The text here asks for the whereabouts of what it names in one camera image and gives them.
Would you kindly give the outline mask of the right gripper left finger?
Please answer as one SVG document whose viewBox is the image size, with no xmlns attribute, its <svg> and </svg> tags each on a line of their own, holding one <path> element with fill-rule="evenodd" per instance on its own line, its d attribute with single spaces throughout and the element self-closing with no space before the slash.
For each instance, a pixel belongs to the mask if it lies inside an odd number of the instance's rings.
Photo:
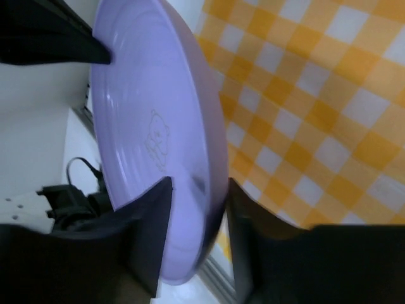
<svg viewBox="0 0 405 304">
<path fill-rule="evenodd" d="M 1 226 L 2 303 L 149 303 L 156 296 L 172 181 L 74 230 Z"/>
</svg>

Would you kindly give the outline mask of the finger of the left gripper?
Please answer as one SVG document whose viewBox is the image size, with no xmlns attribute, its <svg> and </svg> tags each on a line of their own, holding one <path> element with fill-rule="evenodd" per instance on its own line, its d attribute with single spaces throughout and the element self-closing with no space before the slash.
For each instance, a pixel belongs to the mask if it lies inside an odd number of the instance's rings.
<svg viewBox="0 0 405 304">
<path fill-rule="evenodd" d="M 109 50 L 64 1 L 1 1 L 1 63 L 111 63 Z"/>
</svg>

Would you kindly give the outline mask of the lavender plate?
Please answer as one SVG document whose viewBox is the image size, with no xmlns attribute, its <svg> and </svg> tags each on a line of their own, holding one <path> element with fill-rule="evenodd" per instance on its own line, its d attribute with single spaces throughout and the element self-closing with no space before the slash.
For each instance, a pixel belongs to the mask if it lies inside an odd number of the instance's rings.
<svg viewBox="0 0 405 304">
<path fill-rule="evenodd" d="M 160 276 L 183 284 L 215 242 L 228 190 L 225 124 L 213 72 L 166 1 L 101 1 L 93 35 L 112 57 L 109 65 L 90 70 L 109 197 L 119 209 L 171 177 Z"/>
</svg>

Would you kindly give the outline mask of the yellow checkered cloth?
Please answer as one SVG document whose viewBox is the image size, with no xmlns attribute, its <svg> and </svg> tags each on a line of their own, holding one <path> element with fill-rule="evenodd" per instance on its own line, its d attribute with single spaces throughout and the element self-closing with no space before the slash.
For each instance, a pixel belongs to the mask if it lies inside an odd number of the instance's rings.
<svg viewBox="0 0 405 304">
<path fill-rule="evenodd" d="M 206 1 L 230 175 L 299 227 L 404 223 L 404 2 Z"/>
</svg>

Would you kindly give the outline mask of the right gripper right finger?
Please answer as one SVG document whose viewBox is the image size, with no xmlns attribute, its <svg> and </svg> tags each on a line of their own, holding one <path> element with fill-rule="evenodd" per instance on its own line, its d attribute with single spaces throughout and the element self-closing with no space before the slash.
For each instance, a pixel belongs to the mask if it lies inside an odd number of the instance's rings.
<svg viewBox="0 0 405 304">
<path fill-rule="evenodd" d="M 238 303 L 403 303 L 403 225 L 302 229 L 230 179 L 227 220 Z"/>
</svg>

